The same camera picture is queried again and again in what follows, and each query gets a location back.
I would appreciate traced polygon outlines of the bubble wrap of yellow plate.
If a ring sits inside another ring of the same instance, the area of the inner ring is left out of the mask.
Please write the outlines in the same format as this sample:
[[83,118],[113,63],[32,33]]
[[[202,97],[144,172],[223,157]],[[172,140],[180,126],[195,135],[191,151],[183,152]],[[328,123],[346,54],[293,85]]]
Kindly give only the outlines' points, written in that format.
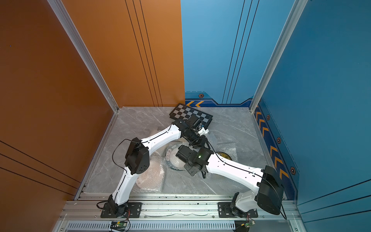
[[208,134],[207,138],[216,152],[225,152],[231,156],[232,161],[238,161],[235,143],[218,143],[217,138],[212,133]]

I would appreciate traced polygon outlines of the yellow dinner plate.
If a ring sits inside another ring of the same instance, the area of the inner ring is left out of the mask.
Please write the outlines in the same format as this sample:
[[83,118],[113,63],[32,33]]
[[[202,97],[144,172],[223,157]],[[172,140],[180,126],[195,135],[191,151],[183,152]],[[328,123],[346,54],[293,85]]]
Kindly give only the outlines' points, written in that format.
[[225,159],[232,160],[231,156],[225,152],[217,152],[217,154]]

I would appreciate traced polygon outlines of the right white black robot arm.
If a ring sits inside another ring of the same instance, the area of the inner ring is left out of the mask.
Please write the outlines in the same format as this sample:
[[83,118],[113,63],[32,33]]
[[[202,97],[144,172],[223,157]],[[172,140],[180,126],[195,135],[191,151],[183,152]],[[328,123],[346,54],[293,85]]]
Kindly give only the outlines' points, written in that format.
[[180,146],[175,156],[185,163],[184,168],[191,176],[198,172],[203,175],[216,174],[250,189],[245,193],[237,192],[233,196],[230,209],[235,217],[246,218],[249,211],[258,208],[272,215],[286,217],[282,207],[284,187],[273,167],[260,169],[245,166],[207,148],[194,151],[187,146]]

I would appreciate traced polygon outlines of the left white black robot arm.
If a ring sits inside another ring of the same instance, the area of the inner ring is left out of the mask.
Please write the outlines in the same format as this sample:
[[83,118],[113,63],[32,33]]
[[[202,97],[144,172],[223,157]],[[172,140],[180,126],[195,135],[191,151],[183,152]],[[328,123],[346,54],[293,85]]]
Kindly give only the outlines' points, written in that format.
[[194,148],[200,148],[200,155],[187,146],[180,146],[176,156],[185,163],[184,167],[191,176],[197,172],[206,175],[206,165],[209,164],[210,154],[203,152],[207,144],[206,134],[209,131],[202,126],[202,121],[197,116],[189,119],[178,119],[164,130],[148,138],[133,138],[130,140],[125,155],[125,166],[122,178],[108,200],[101,208],[102,218],[128,217],[128,199],[137,178],[150,166],[150,156],[160,147],[180,138],[188,141]]

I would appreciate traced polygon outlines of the bubble wrapped white blue plate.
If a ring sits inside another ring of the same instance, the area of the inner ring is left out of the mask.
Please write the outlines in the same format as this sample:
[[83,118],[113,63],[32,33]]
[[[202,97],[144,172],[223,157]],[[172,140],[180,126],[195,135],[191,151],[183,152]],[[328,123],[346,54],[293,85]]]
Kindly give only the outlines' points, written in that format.
[[177,171],[185,170],[184,168],[185,163],[176,156],[179,151],[179,148],[183,145],[187,147],[189,143],[186,140],[182,139],[182,140],[176,140],[176,141],[170,142],[167,145],[165,159],[166,159],[168,166],[171,169],[174,169]]

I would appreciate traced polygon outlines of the bubble wrapped pink plate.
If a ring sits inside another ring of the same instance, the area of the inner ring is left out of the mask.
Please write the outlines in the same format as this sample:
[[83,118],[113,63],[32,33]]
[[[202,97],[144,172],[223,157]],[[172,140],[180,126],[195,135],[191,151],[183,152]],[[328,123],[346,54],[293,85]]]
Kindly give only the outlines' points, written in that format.
[[165,160],[161,156],[151,156],[149,168],[136,180],[131,194],[161,193],[166,174]]

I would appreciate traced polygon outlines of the black white checkerboard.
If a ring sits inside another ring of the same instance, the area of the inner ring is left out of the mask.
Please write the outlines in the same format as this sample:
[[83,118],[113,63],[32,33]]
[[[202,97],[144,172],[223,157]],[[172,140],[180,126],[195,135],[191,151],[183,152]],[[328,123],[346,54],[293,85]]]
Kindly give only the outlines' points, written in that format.
[[196,116],[201,120],[201,125],[205,129],[208,129],[213,116],[205,113],[203,111],[197,110],[190,106],[179,103],[169,114],[170,118],[173,120],[178,119],[190,119],[192,116]]

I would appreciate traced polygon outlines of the right green circuit board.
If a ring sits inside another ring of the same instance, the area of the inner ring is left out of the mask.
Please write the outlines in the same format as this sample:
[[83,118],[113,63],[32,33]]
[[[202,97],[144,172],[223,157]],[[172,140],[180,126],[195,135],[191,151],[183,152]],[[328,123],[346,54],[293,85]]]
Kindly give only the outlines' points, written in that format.
[[234,232],[249,232],[250,228],[256,224],[254,220],[235,220]]

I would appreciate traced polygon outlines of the green circuit board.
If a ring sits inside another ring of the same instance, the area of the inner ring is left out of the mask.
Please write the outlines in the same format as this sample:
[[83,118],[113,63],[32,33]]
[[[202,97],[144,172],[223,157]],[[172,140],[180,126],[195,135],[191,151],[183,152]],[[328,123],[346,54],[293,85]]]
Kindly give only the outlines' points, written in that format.
[[250,228],[256,224],[254,220],[235,220],[234,232],[249,232]]
[[109,227],[109,232],[125,232],[127,229],[127,221],[112,221]]

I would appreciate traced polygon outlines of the left green circuit board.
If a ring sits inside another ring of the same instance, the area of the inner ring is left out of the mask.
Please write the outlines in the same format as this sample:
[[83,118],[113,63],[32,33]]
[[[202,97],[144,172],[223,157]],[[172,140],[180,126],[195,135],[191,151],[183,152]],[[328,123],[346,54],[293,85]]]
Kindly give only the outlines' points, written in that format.
[[127,221],[112,221],[109,227],[109,232],[125,232],[127,229]]

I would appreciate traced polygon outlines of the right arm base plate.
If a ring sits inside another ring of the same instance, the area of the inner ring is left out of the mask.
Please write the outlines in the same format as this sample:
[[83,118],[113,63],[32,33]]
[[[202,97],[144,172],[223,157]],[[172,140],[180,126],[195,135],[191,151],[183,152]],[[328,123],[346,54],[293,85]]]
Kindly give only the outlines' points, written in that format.
[[256,209],[243,212],[238,209],[236,206],[232,205],[232,202],[219,202],[217,203],[218,213],[220,218],[258,218],[258,212]]

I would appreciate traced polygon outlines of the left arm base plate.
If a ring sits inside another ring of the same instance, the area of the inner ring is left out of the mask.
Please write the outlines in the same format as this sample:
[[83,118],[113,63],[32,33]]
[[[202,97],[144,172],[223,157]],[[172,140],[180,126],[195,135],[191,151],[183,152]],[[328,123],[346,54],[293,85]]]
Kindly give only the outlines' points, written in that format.
[[101,218],[139,218],[142,210],[141,202],[128,202],[113,209],[109,203],[105,203],[101,210]]

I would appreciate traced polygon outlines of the aluminium front rail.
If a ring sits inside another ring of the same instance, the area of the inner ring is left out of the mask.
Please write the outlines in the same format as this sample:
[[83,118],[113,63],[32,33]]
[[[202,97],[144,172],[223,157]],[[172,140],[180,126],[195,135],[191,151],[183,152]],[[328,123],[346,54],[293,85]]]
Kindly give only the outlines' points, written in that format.
[[[82,193],[76,201],[67,201],[59,220],[103,220],[96,204],[109,194]],[[141,203],[139,219],[218,220],[221,202],[231,202],[230,195],[134,194],[129,203]]]

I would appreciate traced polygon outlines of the right aluminium corner post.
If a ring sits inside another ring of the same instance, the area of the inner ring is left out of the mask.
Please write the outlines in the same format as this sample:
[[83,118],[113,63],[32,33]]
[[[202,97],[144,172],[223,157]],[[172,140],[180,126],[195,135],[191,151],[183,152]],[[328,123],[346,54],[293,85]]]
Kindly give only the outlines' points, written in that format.
[[283,55],[285,48],[296,28],[296,25],[308,3],[308,0],[296,0],[292,6],[289,16],[284,24],[281,34],[277,40],[273,53],[262,75],[259,85],[250,104],[250,113],[253,114],[257,108],[266,87]]

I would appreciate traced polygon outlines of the aluminium corner post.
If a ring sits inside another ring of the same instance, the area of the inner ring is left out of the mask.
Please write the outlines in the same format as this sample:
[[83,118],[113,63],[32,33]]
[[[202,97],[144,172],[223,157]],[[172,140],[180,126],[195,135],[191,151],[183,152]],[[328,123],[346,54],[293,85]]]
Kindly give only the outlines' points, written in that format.
[[283,55],[285,48],[296,28],[296,25],[308,3],[308,0],[296,0],[292,6],[289,16],[284,24],[281,34],[277,40],[273,53],[262,75],[259,85],[250,104],[250,113],[253,114],[257,108],[266,87]]
[[66,34],[74,45],[85,66],[89,70],[90,74],[92,75],[111,109],[115,114],[118,113],[119,106],[114,99],[113,94],[109,90],[108,85],[106,84],[101,72],[99,71],[92,55],[90,54],[86,44],[84,43],[80,33],[78,32],[78,29],[73,23],[73,20],[71,19],[63,2],[58,0],[48,0],[47,2],[49,3],[54,14],[64,28]]

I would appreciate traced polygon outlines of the left aluminium corner post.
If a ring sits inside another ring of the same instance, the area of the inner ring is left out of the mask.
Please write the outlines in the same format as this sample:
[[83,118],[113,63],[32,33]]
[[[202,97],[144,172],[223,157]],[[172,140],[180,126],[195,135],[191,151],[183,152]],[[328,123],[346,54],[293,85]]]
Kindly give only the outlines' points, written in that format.
[[89,70],[90,74],[92,75],[111,109],[115,114],[118,113],[119,106],[114,99],[113,94],[109,90],[108,85],[106,84],[101,72],[99,71],[92,55],[90,54],[86,44],[84,43],[80,33],[78,32],[78,29],[73,23],[73,20],[71,19],[63,2],[58,0],[48,0],[47,2],[49,3],[54,14],[64,28],[66,34],[74,45],[85,66]]

